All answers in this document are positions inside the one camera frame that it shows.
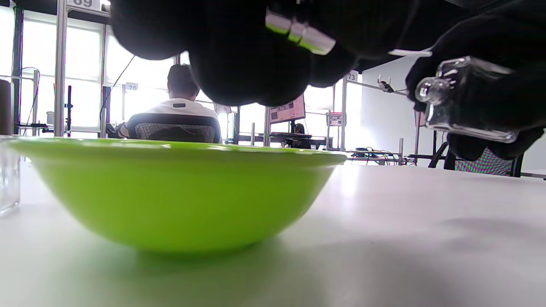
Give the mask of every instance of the clear glass bottle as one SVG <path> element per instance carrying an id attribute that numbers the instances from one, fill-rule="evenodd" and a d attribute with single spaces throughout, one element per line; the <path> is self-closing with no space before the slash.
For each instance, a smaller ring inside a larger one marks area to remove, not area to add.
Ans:
<path id="1" fill-rule="evenodd" d="M 442 62 L 436 77 L 423 79 L 416 88 L 417 100 L 424 102 L 426 126 L 440 131 L 481 139 L 514 142 L 517 131 L 493 129 L 482 120 L 482 113 L 466 103 L 468 95 L 511 74 L 512 70 L 475 57 L 466 56 Z"/>
<path id="2" fill-rule="evenodd" d="M 7 148 L 12 137 L 0 135 L 0 217 L 15 208 L 20 201 L 20 156 Z"/>

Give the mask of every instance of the mesh chair back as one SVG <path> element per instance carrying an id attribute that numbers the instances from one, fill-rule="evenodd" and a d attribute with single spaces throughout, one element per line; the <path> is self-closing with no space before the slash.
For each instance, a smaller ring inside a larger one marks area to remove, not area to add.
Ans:
<path id="1" fill-rule="evenodd" d="M 218 120 L 207 116 L 136 114 L 127 122 L 129 138 L 194 143 L 219 143 Z"/>
<path id="2" fill-rule="evenodd" d="M 513 160 L 501 159 L 492 153 L 489 148 L 485 148 L 482 156 L 476 161 L 459 160 L 453 153 L 449 152 L 446 159 L 445 169 L 479 174 L 519 177 L 521 173 L 522 160 L 522 156 Z"/>
<path id="3" fill-rule="evenodd" d="M 214 129 L 209 126 L 139 123 L 135 133 L 141 140 L 214 143 Z"/>

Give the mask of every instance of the desk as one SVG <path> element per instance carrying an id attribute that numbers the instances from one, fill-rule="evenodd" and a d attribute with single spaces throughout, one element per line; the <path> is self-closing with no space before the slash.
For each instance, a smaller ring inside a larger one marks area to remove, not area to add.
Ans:
<path id="1" fill-rule="evenodd" d="M 546 303 L 540 180 L 338 167 L 306 216 L 277 238 L 230 256 L 183 262 L 95 236 L 31 168 L 22 177 L 20 209 L 0 219 L 0 306 Z"/>
<path id="2" fill-rule="evenodd" d="M 330 148 L 333 147 L 333 144 L 334 144 L 334 138 L 333 137 L 330 137 Z M 225 139 L 224 141 L 227 141 L 226 144 L 233 144 L 233 139 L 230 138 L 230 139 Z M 250 142 L 250 135 L 244 135 L 244 134 L 241 134 L 239 136 L 239 141 L 246 141 L 246 142 Z M 260 134 L 260 135 L 257 135 L 254 137 L 254 141 L 256 142 L 263 142 L 264 141 L 264 136 L 263 134 Z M 272 143 L 284 143 L 286 142 L 286 138 L 284 137 L 271 137 L 271 142 Z M 322 146 L 326 146 L 326 137 L 324 138 L 320 138 L 320 137 L 314 137 L 309 139 L 309 142 L 311 143 L 311 146 L 315 146 L 315 149 L 318 150 L 318 148 L 322 145 Z"/>

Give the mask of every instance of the ceiling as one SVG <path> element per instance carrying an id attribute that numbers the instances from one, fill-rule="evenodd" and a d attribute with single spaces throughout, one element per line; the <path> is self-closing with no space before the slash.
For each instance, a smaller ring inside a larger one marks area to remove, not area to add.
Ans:
<path id="1" fill-rule="evenodd" d="M 427 49 L 445 31 L 458 22 L 509 1 L 511 0 L 421 0 L 422 4 L 414 22 L 408 29 L 399 49 Z M 57 10 L 56 0 L 14 0 L 14 2 L 24 10 L 40 13 L 55 15 Z M 0 0 L 0 5 L 8 6 L 9 0 Z M 77 11 L 70 12 L 69 17 L 98 23 L 108 23 L 108 19 L 105 17 Z M 399 57 L 386 56 L 380 60 L 362 60 L 357 70 L 370 69 L 397 58 Z"/>

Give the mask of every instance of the black glove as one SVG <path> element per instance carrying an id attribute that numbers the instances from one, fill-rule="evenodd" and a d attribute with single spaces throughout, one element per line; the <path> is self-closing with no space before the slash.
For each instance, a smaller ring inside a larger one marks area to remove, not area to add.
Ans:
<path id="1" fill-rule="evenodd" d="M 415 98 L 418 83 L 434 76 L 438 65 L 453 58 L 474 56 L 515 70 L 515 73 L 482 88 L 465 101 L 492 128 L 519 130 L 517 141 L 503 144 L 463 135 L 450 135 L 450 149 L 475 161 L 486 147 L 504 159 L 525 152 L 544 133 L 546 101 L 541 86 L 546 82 L 546 5 L 523 0 L 453 27 L 432 47 L 432 56 L 419 59 L 406 78 L 415 110 L 426 105 Z"/>
<path id="2" fill-rule="evenodd" d="M 397 47 L 418 0 L 111 0 L 110 22 L 133 54 L 160 60 L 184 51 L 196 81 L 224 105 L 286 104 L 308 85 L 327 87 Z M 335 39 L 315 55 L 265 27 L 267 10 Z"/>

